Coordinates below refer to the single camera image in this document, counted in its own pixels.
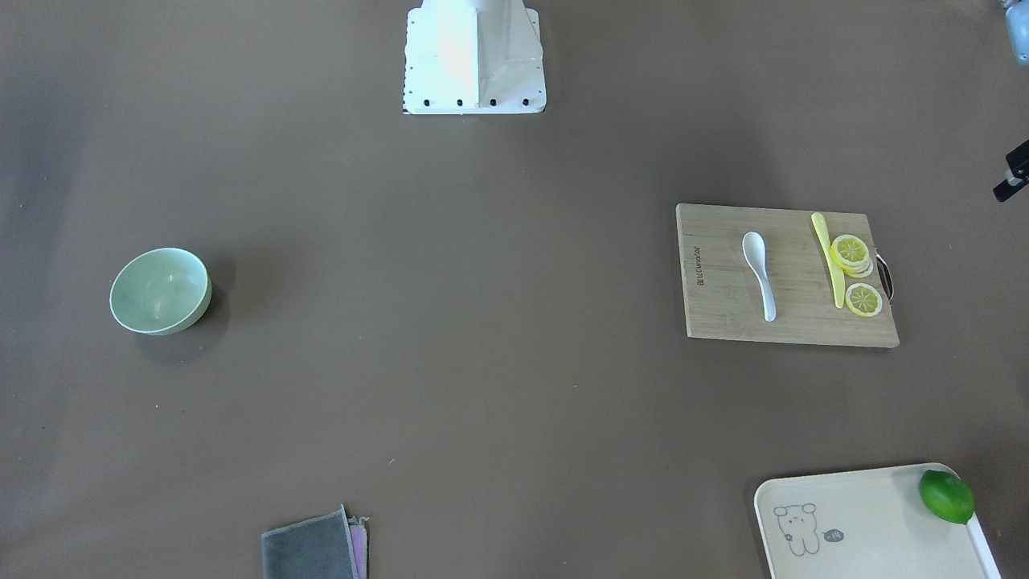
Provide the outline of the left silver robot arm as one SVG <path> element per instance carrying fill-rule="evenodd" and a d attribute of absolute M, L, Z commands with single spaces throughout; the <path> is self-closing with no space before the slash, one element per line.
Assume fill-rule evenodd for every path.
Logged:
<path fill-rule="evenodd" d="M 1015 62 L 1028 67 L 1028 1 L 999 1 L 1006 12 L 1006 28 Z M 994 198 L 1003 203 L 1028 183 L 1028 140 L 1006 154 L 1006 177 L 993 188 Z"/>

